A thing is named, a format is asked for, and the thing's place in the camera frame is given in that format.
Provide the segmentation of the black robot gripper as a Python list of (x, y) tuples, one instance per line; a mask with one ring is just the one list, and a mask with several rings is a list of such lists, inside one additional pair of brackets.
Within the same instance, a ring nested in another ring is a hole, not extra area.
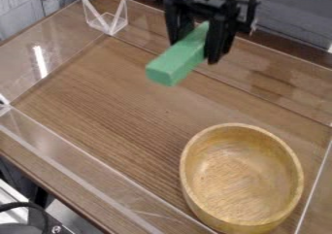
[(165, 28), (173, 45), (195, 28), (195, 17), (209, 22), (205, 57), (216, 64), (228, 54), (236, 32), (255, 30), (261, 0), (164, 0)]

